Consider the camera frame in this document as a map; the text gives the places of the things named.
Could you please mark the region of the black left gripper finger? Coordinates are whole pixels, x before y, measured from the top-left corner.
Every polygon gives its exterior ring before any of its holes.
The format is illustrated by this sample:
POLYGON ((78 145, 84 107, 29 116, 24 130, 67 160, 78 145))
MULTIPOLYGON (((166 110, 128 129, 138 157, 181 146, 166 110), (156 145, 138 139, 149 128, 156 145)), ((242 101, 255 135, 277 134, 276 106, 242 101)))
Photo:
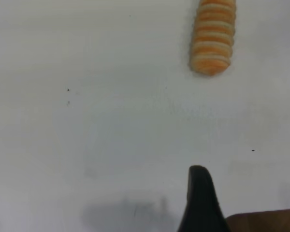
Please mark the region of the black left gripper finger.
POLYGON ((187 205, 179 232, 229 232, 209 171, 194 165, 188 172, 187 205))

